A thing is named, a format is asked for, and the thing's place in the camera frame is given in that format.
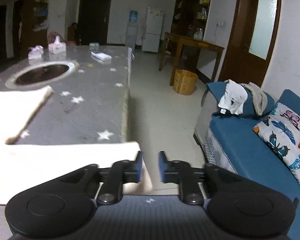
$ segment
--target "refrigerator door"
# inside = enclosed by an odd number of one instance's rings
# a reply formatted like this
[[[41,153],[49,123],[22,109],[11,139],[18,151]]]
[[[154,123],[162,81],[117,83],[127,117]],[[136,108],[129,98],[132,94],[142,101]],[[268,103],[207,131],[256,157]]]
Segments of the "refrigerator door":
[[[164,12],[159,9],[148,8],[146,33],[161,34]]]
[[[146,33],[142,42],[142,51],[158,52],[160,42],[160,34]]]

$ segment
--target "screw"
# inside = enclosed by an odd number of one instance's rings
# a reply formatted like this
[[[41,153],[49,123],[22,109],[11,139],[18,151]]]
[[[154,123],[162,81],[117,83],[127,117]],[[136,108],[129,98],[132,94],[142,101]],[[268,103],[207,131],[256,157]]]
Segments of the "screw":
[[[105,194],[102,194],[99,197],[99,200],[102,201],[102,202],[107,203],[107,202],[113,201],[114,200],[114,196],[112,194],[105,193]]]
[[[187,200],[192,202],[192,203],[197,203],[202,200],[202,197],[200,197],[198,194],[189,194],[187,196]]]

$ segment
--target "wooden bucket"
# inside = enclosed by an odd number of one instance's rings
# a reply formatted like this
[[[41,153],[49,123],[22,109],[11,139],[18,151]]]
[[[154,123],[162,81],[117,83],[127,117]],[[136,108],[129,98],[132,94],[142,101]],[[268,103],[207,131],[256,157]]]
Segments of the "wooden bucket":
[[[174,77],[173,90],[178,94],[189,96],[194,92],[197,74],[184,69],[177,69]]]

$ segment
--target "wooden table leg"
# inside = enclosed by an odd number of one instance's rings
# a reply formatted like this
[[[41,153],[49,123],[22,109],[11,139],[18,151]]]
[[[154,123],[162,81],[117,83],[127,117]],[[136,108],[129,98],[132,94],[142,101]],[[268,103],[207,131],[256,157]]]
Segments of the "wooden table leg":
[[[167,43],[168,43],[168,40],[164,39],[163,44],[162,44],[162,49],[161,49],[161,55],[160,55],[159,71],[161,71],[163,68],[163,60],[164,60],[164,55],[166,54]]]
[[[174,60],[173,60],[173,69],[172,69],[172,73],[171,73],[171,77],[170,77],[170,85],[171,86],[173,86],[173,83],[174,83],[174,75],[175,75],[175,71],[176,71],[176,69],[178,68],[178,65],[179,65],[179,60],[180,60],[180,56],[181,56],[182,47],[183,47],[182,42],[178,42],[176,55],[175,55]]]
[[[216,62],[214,64],[213,73],[212,73],[212,77],[211,77],[211,82],[214,82],[214,79],[216,78],[218,68],[219,68],[219,64],[220,64],[220,60],[221,60],[221,56],[222,56],[222,52],[219,52],[217,54]]]

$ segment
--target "frosted glass panel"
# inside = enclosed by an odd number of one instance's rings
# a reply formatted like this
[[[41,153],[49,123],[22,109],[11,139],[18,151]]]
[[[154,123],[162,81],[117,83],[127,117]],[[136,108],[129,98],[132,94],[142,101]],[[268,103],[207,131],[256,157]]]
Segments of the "frosted glass panel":
[[[259,0],[249,52],[263,59],[267,58],[276,11],[277,0]]]

